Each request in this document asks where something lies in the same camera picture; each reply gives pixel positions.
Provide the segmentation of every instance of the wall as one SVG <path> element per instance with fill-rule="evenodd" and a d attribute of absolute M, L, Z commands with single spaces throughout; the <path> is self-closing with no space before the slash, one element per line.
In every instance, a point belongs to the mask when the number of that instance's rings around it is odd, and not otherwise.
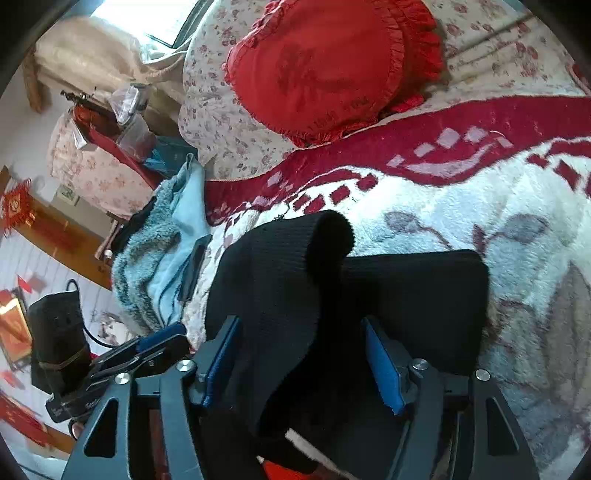
<path fill-rule="evenodd" d="M 69 219 L 74 220 L 92 233 L 106 238 L 111 230 L 111 218 L 102 210 L 92 206 L 85 199 L 78 200 L 76 206 L 64 202 L 59 197 L 51 201 L 51 206 L 58 209 Z"/>
<path fill-rule="evenodd" d="M 76 207 L 53 200 L 60 183 L 49 176 L 47 146 L 57 119 L 72 103 L 58 92 L 51 93 L 51 100 L 53 104 L 42 115 L 31 110 L 22 72 L 16 72 L 0 98 L 0 168 L 6 165 L 15 178 L 31 178 L 36 198 L 51 203 L 91 232 L 106 236 L 111 222 L 104 212 L 82 199 Z"/>

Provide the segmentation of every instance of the beige curtain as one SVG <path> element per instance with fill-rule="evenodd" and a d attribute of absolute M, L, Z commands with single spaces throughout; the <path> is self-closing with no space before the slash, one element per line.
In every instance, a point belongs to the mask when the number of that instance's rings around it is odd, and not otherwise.
<path fill-rule="evenodd" d="M 162 55 L 101 18 L 73 17 L 59 21 L 37 41 L 35 60 L 45 85 L 93 94 L 104 105 L 126 83 L 153 85 L 146 120 L 156 133 L 178 135 L 188 46 L 189 41 Z"/>

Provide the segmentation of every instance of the screw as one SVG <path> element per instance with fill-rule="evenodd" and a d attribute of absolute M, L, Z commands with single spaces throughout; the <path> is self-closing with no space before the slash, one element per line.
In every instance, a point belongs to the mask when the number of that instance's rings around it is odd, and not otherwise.
<path fill-rule="evenodd" d="M 424 358 L 415 358 L 413 360 L 413 368 L 415 370 L 426 370 L 429 368 L 429 362 L 427 362 Z"/>
<path fill-rule="evenodd" d="M 476 378 L 481 382 L 488 382 L 491 379 L 491 374 L 486 370 L 479 368 L 476 370 Z"/>
<path fill-rule="evenodd" d="M 125 385 L 129 380 L 131 380 L 131 375 L 127 372 L 123 372 L 115 377 L 115 383 L 118 385 Z"/>
<path fill-rule="evenodd" d="M 193 363 L 193 360 L 181 360 L 179 363 L 177 363 L 177 370 L 179 372 L 188 372 L 189 370 L 193 369 L 194 366 L 195 363 Z"/>

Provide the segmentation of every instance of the blue fleece blanket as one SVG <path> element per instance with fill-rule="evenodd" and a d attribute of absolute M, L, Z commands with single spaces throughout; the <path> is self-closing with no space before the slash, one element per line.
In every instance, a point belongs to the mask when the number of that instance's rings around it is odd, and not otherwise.
<path fill-rule="evenodd" d="M 209 233 L 203 188 L 203 167 L 189 154 L 178 174 L 154 192 L 144 226 L 113 263 L 113 293 L 139 335 L 180 320 L 176 298 L 184 268 L 195 242 Z"/>

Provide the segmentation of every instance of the picture frame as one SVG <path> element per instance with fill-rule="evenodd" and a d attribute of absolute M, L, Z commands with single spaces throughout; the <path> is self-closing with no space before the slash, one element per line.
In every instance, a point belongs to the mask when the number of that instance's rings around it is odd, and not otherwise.
<path fill-rule="evenodd" d="M 78 195 L 73 189 L 67 185 L 60 185 L 56 192 L 56 197 L 62 202 L 66 202 L 68 205 L 76 206 L 80 195 Z"/>
<path fill-rule="evenodd" d="M 10 369 L 15 371 L 31 362 L 33 337 L 21 289 L 15 288 L 10 293 L 11 300 L 0 306 L 0 349 Z"/>

